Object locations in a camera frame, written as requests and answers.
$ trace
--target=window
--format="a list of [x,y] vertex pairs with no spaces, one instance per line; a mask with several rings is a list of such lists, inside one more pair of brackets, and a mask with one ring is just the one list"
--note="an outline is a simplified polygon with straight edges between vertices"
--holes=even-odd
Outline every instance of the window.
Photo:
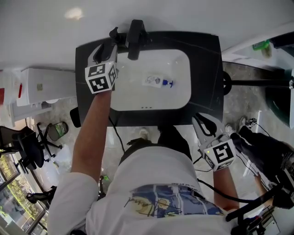
[[0,216],[7,222],[13,221],[23,231],[31,227],[30,234],[44,235],[47,227],[46,214],[39,204],[30,203],[26,195],[33,190],[23,174],[20,174],[13,157],[0,158]]

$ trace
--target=gray floor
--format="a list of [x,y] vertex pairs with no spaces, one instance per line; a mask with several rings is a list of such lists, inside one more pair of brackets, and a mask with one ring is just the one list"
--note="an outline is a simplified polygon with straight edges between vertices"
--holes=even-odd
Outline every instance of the gray floor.
[[[267,76],[268,74],[268,72],[260,69],[236,64],[224,63],[223,66],[224,70],[230,74],[232,79],[259,79]],[[32,124],[32,127],[34,127],[34,124],[37,122],[48,124],[65,121],[69,125],[69,133],[59,140],[59,143],[65,146],[64,149],[59,152],[57,152],[56,149],[52,149],[57,153],[56,158],[52,159],[50,162],[45,162],[42,169],[36,170],[40,182],[43,184],[45,189],[49,189],[52,185],[57,185],[60,177],[65,172],[70,170],[74,142],[79,133],[79,129],[73,126],[69,116],[69,111],[76,106],[77,101],[75,98],[60,100],[53,104],[54,111],[38,115],[29,121],[30,124]],[[233,126],[237,128],[238,120],[243,115],[246,115],[249,118],[257,118],[259,116],[260,119],[264,122],[264,128],[267,129],[273,137],[293,144],[293,132],[291,132],[287,126],[281,123],[268,109],[264,101],[262,89],[235,86],[232,88],[231,92],[225,96],[223,123],[232,123]],[[148,127],[147,129],[150,132],[152,142],[157,142],[159,137],[157,127]],[[197,151],[198,140],[193,127],[191,125],[177,126],[177,129],[188,141],[191,155],[193,159],[196,160],[200,154]],[[121,136],[125,149],[128,148],[126,145],[128,141],[138,138],[139,130],[140,127],[118,127],[118,133]],[[107,174],[110,178],[109,182],[105,182],[106,188],[114,177],[122,154],[123,152],[114,129],[108,128],[102,163],[102,173]],[[197,164],[195,164],[195,169],[208,170],[209,166],[203,159],[201,159]],[[257,191],[253,175],[244,166],[241,160],[237,158],[233,165],[230,166],[230,169],[239,197],[247,199],[256,198]],[[197,176],[207,183],[213,184],[212,172],[197,171]],[[201,187],[205,196],[209,200],[213,201],[212,190],[203,185]]]

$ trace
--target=black table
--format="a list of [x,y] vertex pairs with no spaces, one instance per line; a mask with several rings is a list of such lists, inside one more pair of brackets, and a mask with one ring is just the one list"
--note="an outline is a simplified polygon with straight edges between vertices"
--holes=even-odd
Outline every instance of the black table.
[[[116,126],[157,126],[161,124],[192,124],[197,112],[208,113],[222,121],[223,68],[219,38],[215,35],[192,32],[150,32],[152,43],[144,50],[178,49],[185,52],[190,61],[190,101],[181,109],[149,111],[110,110],[110,118]],[[85,68],[93,50],[102,39],[76,48],[76,90],[81,124],[90,108],[94,95],[85,82]],[[119,48],[119,53],[127,52]]]

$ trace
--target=hand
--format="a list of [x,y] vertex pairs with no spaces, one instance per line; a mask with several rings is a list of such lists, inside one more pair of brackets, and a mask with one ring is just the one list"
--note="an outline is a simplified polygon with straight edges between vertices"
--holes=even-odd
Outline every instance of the hand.
[[257,175],[254,175],[254,179],[256,183],[261,183],[261,175],[257,172]]

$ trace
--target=white t-shirt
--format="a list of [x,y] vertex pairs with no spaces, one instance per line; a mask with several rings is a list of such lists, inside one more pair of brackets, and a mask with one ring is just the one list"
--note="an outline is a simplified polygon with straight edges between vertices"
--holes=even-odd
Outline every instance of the white t-shirt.
[[119,166],[106,197],[97,201],[98,193],[92,177],[65,175],[50,206],[48,234],[79,229],[88,235],[217,235],[235,226],[201,198],[191,160],[169,148],[137,150]]

